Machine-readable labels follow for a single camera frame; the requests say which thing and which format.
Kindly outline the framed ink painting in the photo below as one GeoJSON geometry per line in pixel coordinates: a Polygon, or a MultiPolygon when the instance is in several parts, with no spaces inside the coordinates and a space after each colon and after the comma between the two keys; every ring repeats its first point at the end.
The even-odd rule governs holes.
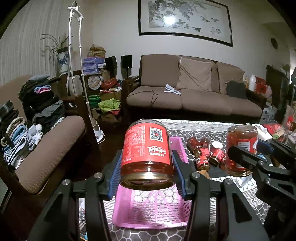
{"type": "Polygon", "coordinates": [[[138,1],[138,34],[182,36],[233,46],[229,9],[215,1],[138,1]]]}

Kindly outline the pink plastic basket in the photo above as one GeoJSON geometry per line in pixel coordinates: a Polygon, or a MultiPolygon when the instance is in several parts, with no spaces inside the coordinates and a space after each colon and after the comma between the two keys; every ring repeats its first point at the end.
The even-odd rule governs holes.
{"type": "Polygon", "coordinates": [[[175,185],[167,189],[139,191],[118,187],[112,214],[115,226],[155,230],[186,226],[191,201],[184,201],[175,185]]]}

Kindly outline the dark green cushion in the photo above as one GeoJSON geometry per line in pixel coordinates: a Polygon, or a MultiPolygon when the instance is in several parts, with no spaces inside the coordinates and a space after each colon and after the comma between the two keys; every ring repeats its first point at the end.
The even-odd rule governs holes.
{"type": "Polygon", "coordinates": [[[243,82],[230,81],[226,86],[226,92],[230,97],[247,99],[246,88],[243,82]]]}

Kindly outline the brown tea packet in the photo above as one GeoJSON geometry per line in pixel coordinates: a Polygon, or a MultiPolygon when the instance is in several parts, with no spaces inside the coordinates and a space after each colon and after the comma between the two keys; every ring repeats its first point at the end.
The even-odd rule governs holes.
{"type": "Polygon", "coordinates": [[[207,179],[210,179],[209,173],[206,170],[198,171],[198,173],[205,176],[207,179]]]}

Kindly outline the pile of folded clothes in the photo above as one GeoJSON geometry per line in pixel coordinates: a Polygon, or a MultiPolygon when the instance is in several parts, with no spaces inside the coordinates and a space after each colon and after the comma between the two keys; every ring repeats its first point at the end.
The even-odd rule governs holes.
{"type": "Polygon", "coordinates": [[[65,117],[64,102],[54,94],[48,74],[31,77],[22,85],[18,99],[25,116],[20,116],[11,100],[1,104],[1,153],[15,170],[65,117]]]}

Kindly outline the tan sofa cushion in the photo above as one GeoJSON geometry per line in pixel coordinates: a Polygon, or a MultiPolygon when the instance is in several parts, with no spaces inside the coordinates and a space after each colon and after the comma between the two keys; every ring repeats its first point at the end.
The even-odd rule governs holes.
{"type": "Polygon", "coordinates": [[[181,57],[177,89],[211,92],[211,72],[214,63],[181,57]]]}

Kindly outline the brown three-seat sofa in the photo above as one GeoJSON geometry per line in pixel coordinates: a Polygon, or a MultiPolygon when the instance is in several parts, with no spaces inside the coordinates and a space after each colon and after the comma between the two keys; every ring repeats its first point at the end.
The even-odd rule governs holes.
{"type": "Polygon", "coordinates": [[[266,100],[246,89],[247,99],[230,97],[226,86],[234,80],[243,82],[244,71],[234,65],[182,55],[149,54],[140,58],[139,75],[123,82],[123,96],[130,113],[141,118],[230,118],[244,121],[260,118],[266,100]],[[211,92],[177,89],[181,57],[212,62],[211,92]],[[168,84],[181,95],[165,93],[168,84]]]}

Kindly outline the white garment steamer stand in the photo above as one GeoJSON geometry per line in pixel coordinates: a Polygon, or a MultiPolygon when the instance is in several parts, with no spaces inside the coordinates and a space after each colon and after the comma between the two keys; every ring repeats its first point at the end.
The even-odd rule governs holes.
{"type": "Polygon", "coordinates": [[[76,87],[73,83],[75,79],[75,74],[73,70],[73,64],[72,64],[72,21],[73,19],[76,19],[78,21],[78,40],[79,40],[79,45],[78,45],[78,53],[79,53],[79,61],[80,61],[80,80],[82,82],[82,88],[84,92],[84,97],[85,97],[85,103],[87,107],[87,119],[91,122],[92,124],[92,130],[96,139],[97,144],[101,144],[102,142],[105,141],[105,134],[101,130],[100,126],[98,125],[97,121],[93,118],[92,111],[90,108],[89,104],[89,98],[87,94],[87,89],[86,89],[86,83],[85,83],[85,75],[83,71],[83,61],[82,61],[82,36],[81,36],[81,30],[82,30],[82,22],[84,19],[84,16],[81,14],[79,11],[79,5],[77,4],[76,1],[73,1],[72,4],[67,8],[69,10],[69,23],[68,23],[68,54],[69,54],[69,70],[67,73],[67,80],[66,80],[66,89],[69,87],[69,80],[71,80],[72,85],[73,85],[73,90],[74,93],[76,94],[76,87]]]}

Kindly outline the white tissue box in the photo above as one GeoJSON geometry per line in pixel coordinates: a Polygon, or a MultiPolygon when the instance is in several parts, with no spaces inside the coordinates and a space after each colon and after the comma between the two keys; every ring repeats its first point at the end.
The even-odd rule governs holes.
{"type": "Polygon", "coordinates": [[[258,138],[260,140],[269,141],[273,139],[272,135],[268,132],[267,128],[265,128],[261,124],[253,123],[252,126],[255,126],[257,128],[258,138]]]}

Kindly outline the potted plant blue vase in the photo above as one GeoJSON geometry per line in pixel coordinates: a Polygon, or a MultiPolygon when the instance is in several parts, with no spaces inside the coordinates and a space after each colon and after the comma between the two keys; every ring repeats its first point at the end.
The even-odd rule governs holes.
{"type": "Polygon", "coordinates": [[[69,70],[69,36],[64,38],[54,37],[51,34],[41,34],[41,40],[47,44],[41,50],[43,55],[48,53],[50,63],[55,67],[57,76],[69,70]]]}

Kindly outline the red sauce jar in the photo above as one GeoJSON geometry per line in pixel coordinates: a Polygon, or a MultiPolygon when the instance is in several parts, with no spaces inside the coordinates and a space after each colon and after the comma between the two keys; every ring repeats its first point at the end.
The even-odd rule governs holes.
{"type": "Polygon", "coordinates": [[[251,171],[244,168],[231,158],[228,150],[232,146],[238,146],[245,151],[253,154],[257,153],[258,132],[257,128],[252,125],[231,126],[227,130],[226,136],[226,160],[225,171],[234,177],[245,177],[251,174],[251,171]]]}

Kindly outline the white lid red tub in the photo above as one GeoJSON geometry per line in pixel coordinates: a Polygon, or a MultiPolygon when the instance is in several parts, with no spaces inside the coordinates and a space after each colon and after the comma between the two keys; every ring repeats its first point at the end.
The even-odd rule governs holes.
{"type": "Polygon", "coordinates": [[[223,149],[223,144],[219,141],[213,141],[211,144],[211,152],[214,152],[216,149],[223,149]]]}

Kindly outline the papers on sofa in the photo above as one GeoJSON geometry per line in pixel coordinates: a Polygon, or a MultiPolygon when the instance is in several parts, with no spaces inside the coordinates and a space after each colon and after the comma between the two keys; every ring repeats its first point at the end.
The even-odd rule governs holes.
{"type": "Polygon", "coordinates": [[[181,95],[181,92],[174,89],[173,87],[171,87],[170,85],[166,84],[165,85],[165,93],[173,93],[173,94],[177,94],[177,95],[181,95]]]}

